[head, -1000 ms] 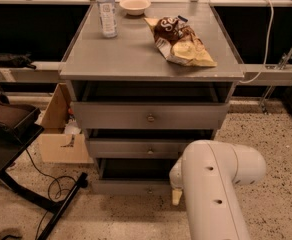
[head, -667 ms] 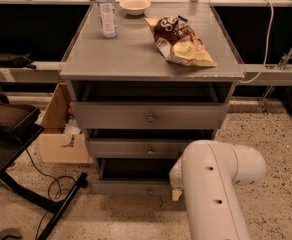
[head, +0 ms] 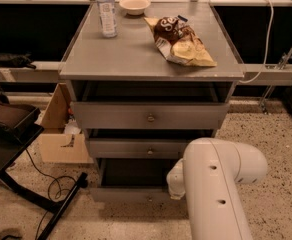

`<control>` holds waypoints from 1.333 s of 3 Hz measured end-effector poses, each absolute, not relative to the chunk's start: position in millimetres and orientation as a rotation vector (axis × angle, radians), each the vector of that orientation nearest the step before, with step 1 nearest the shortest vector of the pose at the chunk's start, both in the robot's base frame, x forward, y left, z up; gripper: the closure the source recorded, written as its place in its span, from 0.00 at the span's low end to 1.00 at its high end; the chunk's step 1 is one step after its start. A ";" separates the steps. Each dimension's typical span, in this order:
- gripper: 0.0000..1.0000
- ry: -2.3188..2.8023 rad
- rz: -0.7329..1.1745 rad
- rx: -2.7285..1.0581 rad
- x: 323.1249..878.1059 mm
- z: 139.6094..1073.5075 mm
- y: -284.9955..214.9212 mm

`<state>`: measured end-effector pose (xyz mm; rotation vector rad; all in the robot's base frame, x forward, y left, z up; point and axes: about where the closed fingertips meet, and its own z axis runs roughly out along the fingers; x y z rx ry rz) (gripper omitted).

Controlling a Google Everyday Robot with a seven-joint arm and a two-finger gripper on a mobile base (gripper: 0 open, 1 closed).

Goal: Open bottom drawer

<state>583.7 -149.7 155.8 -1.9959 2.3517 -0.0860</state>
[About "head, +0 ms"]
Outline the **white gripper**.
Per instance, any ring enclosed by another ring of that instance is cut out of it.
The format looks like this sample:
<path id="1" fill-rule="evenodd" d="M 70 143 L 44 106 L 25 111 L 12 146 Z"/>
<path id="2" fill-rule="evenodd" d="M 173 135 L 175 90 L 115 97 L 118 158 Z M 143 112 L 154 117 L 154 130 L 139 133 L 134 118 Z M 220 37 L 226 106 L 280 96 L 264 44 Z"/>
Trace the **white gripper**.
<path id="1" fill-rule="evenodd" d="M 183 160 L 179 159 L 166 176 L 168 192 L 173 200 L 181 200 L 185 196 Z"/>

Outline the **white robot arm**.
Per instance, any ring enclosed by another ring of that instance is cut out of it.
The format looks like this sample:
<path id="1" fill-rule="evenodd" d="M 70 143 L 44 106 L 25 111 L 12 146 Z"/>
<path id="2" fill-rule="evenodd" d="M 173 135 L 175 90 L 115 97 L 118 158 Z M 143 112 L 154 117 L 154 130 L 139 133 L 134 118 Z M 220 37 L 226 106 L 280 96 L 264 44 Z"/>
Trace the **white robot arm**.
<path id="1" fill-rule="evenodd" d="M 253 240 L 236 188 L 267 174 L 256 147 L 215 138 L 190 142 L 166 176 L 173 200 L 187 202 L 192 240 Z"/>

